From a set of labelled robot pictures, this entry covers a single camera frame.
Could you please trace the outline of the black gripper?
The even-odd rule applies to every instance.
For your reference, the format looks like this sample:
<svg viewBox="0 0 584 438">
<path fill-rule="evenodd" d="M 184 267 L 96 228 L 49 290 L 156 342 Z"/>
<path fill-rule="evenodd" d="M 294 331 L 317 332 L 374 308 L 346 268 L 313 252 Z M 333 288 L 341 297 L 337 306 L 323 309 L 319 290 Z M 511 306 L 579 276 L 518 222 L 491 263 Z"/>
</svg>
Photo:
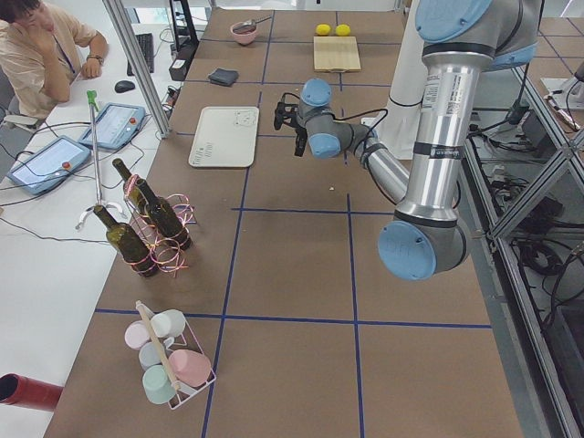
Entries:
<svg viewBox="0 0 584 438">
<path fill-rule="evenodd" d="M 298 105 L 293 103 L 278 102 L 274 111 L 274 130 L 280 130 L 283 125 L 293 128 L 297 133 L 294 155 L 302 157 L 306 149 L 306 135 L 302 134 L 302 127 L 297 118 Z"/>
</svg>

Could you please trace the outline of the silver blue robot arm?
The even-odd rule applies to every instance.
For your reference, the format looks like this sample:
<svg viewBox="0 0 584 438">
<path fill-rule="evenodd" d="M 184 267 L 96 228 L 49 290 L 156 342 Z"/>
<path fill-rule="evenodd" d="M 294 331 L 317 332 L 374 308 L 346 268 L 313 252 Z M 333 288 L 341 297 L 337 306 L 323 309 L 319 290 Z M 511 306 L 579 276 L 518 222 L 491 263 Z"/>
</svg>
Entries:
<svg viewBox="0 0 584 438">
<path fill-rule="evenodd" d="M 533 58 L 542 10 L 539 1 L 421 1 L 411 12 L 427 72 L 414 101 L 420 118 L 410 166 L 376 128 L 338 119 L 322 79 L 307 81 L 297 103 L 277 103 L 274 126 L 296 131 L 296 155 L 327 159 L 350 151 L 391 197 L 394 217 L 378 251 L 395 276 L 424 280 L 466 259 L 468 229 L 453 201 L 478 79 Z"/>
</svg>

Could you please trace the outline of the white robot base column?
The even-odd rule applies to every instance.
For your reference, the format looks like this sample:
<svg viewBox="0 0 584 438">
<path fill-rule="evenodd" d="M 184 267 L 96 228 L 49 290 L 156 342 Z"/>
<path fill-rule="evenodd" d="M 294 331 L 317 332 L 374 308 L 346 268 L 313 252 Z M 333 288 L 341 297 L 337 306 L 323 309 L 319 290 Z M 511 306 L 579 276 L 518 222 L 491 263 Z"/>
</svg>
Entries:
<svg viewBox="0 0 584 438">
<path fill-rule="evenodd" d="M 376 136 L 362 148 L 367 164 L 377 158 L 459 162 L 483 61 L 468 31 L 483 8 L 470 1 L 416 1 Z"/>
</svg>

